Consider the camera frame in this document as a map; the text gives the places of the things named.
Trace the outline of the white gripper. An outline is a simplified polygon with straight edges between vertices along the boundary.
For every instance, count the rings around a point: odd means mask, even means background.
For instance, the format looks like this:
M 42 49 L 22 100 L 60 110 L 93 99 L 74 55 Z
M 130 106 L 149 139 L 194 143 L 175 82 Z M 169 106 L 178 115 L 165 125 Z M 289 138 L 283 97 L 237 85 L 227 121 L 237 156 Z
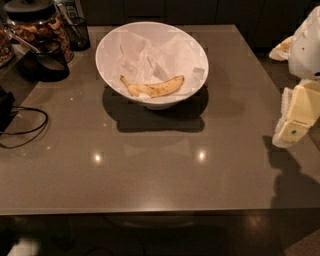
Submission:
M 272 144 L 288 148 L 298 143 L 320 117 L 320 7 L 315 7 L 290 36 L 274 47 L 269 57 L 287 61 L 289 72 L 302 80 L 293 89 L 285 88 L 281 118 Z

